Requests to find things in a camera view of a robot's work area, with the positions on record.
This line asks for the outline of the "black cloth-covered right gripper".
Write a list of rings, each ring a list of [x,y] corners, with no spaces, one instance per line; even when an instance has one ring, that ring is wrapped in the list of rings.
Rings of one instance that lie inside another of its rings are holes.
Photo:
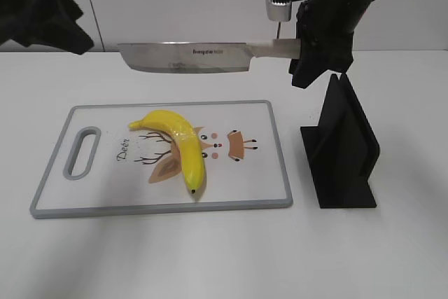
[[[313,1],[303,1],[296,15],[300,51],[290,61],[288,72],[292,75],[291,85],[297,88],[308,88],[326,71],[345,73],[354,61],[354,34],[319,28],[314,18],[319,12]]]

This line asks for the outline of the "black cloth-covered left arm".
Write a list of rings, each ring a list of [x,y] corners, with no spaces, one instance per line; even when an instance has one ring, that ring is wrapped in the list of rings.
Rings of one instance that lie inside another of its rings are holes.
[[[95,45],[77,23],[82,16],[75,0],[1,0],[1,44],[14,41],[82,55]]]

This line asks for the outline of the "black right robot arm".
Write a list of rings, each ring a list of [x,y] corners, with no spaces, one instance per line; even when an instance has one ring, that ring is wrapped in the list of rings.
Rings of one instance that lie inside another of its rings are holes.
[[[296,37],[300,54],[289,72],[297,88],[309,87],[326,71],[346,72],[353,63],[354,31],[376,0],[298,0]]]

